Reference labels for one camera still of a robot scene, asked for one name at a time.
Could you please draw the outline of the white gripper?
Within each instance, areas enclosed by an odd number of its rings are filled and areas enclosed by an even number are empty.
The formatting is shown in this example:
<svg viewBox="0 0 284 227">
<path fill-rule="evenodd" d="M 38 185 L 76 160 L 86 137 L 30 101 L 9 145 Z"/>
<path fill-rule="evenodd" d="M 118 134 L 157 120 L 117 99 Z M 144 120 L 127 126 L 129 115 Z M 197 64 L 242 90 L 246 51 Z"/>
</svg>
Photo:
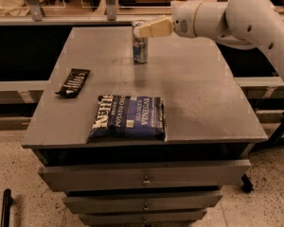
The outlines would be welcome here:
<svg viewBox="0 0 284 227">
<path fill-rule="evenodd" d="M 196 38 L 194 28 L 197 10 L 202 4 L 201 1 L 172 1 L 171 19 L 161 16 L 133 29 L 133 34 L 138 38 L 167 37 L 174 29 L 174 32 L 185 38 Z"/>
</svg>

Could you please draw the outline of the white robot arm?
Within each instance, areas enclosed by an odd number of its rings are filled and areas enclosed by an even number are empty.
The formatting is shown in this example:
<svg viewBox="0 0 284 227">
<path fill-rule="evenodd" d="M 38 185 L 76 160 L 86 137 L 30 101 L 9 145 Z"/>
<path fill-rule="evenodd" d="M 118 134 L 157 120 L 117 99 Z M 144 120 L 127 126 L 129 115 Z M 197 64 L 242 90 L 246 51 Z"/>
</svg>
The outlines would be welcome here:
<svg viewBox="0 0 284 227">
<path fill-rule="evenodd" d="M 138 38 L 208 38 L 237 49 L 257 48 L 284 81 L 284 21 L 270 0 L 171 3 L 171 16 L 159 16 L 133 30 Z"/>
</svg>

